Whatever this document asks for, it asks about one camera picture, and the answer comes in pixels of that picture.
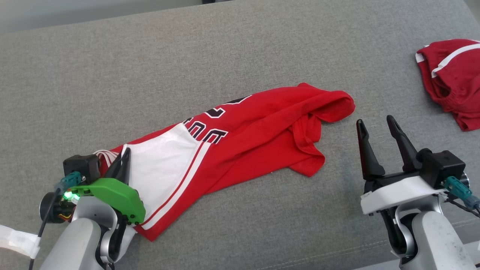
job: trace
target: white tape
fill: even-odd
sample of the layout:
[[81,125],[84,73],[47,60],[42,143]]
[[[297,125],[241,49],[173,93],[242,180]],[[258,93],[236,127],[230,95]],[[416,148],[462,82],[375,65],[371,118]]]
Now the white tape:
[[0,247],[7,248],[35,259],[40,250],[40,237],[33,233],[16,231],[0,225]]

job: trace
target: gray tablecloth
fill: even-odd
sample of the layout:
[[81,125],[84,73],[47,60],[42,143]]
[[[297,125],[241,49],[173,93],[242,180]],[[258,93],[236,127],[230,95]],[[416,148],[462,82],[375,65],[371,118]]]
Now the gray tablecloth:
[[[314,177],[284,169],[204,196],[155,242],[134,239],[116,269],[341,270],[394,259],[380,216],[360,209],[355,121],[387,172],[401,170],[392,114],[418,149],[465,161],[480,194],[480,131],[461,132],[431,101],[414,57],[450,38],[480,39],[461,0],[237,0],[0,36],[0,224],[37,232],[38,204],[73,154],[307,82],[357,105],[323,126],[326,163]],[[473,215],[444,211],[464,241],[480,239]],[[37,268],[65,226],[46,227]],[[28,258],[0,250],[0,265],[23,270]]]

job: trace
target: garment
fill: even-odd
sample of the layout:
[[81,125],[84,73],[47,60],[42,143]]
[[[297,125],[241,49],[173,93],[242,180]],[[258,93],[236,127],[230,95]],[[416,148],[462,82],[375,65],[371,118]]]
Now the garment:
[[480,41],[433,42],[416,54],[423,84],[463,131],[480,128]]
[[153,241],[204,194],[285,167],[314,175],[325,161],[313,144],[321,121],[339,121],[354,108],[343,91],[305,83],[272,89],[97,152],[100,169],[104,173],[117,153],[131,149],[129,185],[146,209],[135,229]]

